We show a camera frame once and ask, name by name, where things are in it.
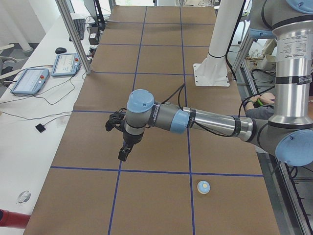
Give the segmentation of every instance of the monitor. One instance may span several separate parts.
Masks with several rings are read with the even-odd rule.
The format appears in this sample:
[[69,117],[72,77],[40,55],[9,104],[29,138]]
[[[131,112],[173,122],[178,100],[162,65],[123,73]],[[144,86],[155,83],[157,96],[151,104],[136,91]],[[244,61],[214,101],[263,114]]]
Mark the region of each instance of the monitor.
[[84,5],[94,19],[96,26],[98,26],[100,30],[104,30],[106,25],[99,0],[84,0]]

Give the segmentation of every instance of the black box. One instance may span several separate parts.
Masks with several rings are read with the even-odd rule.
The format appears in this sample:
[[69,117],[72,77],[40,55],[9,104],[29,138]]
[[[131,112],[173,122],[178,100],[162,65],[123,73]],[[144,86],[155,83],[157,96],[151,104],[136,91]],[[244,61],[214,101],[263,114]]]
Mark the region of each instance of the black box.
[[99,44],[99,36],[100,36],[99,27],[89,28],[89,43],[90,43],[90,45],[98,45]]

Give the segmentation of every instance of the blue and white round object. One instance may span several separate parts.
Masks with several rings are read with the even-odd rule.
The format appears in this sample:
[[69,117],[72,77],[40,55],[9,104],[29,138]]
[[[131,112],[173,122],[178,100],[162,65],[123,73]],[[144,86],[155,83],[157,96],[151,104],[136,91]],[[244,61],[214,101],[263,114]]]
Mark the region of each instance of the blue and white round object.
[[201,194],[207,194],[208,192],[210,192],[210,184],[207,181],[200,181],[197,185],[197,189],[199,191],[199,193]]

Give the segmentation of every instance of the white mounting plate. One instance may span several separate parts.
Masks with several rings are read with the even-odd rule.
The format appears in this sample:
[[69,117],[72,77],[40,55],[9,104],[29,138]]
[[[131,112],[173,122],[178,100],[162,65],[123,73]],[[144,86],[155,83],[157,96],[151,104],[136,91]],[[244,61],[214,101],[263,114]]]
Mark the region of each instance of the white mounting plate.
[[201,64],[194,64],[194,77],[196,86],[209,86],[209,87],[229,87],[228,77],[219,78],[218,81],[209,82],[208,79],[199,73],[197,73],[197,69]]

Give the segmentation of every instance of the blue and white control panel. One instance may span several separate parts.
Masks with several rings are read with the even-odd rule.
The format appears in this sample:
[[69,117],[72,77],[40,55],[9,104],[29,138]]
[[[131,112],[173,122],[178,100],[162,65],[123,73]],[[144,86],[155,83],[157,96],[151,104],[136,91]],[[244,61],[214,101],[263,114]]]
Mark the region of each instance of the blue and white control panel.
[[12,94],[36,94],[49,77],[48,69],[25,69],[17,80]]
[[80,67],[81,63],[77,53],[58,54],[53,65],[51,76],[72,76],[78,72]]

